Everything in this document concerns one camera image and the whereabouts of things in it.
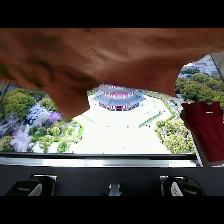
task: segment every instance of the red cloth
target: red cloth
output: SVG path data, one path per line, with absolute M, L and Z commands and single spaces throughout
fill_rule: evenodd
M 224 160 L 224 124 L 220 102 L 183 103 L 183 119 L 209 162 Z

